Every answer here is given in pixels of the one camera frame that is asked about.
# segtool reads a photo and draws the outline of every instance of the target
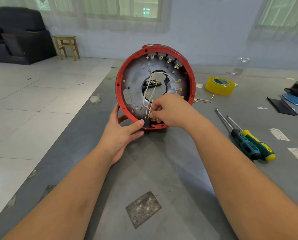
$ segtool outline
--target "right hand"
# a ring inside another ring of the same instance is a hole
[[[168,126],[185,128],[196,114],[200,115],[177,93],[165,93],[153,101],[149,116],[158,123],[163,121]]]

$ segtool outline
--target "black sofa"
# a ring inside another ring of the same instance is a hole
[[[0,62],[30,65],[56,55],[39,11],[0,7]]]

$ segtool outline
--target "blue object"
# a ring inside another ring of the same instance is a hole
[[[292,95],[291,93],[284,93],[282,96],[289,102],[298,106],[298,97]]]

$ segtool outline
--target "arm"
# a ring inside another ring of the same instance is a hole
[[[121,127],[119,106],[110,115],[99,144],[83,158],[4,240],[83,239],[99,192],[111,165],[128,143],[141,137],[144,121]]]
[[[177,94],[156,99],[152,111],[151,118],[182,127],[192,137],[239,239],[298,240],[298,206],[209,120]]]

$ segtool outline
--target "tile floor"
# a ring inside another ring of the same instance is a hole
[[[85,57],[0,63],[0,212],[114,63]]]

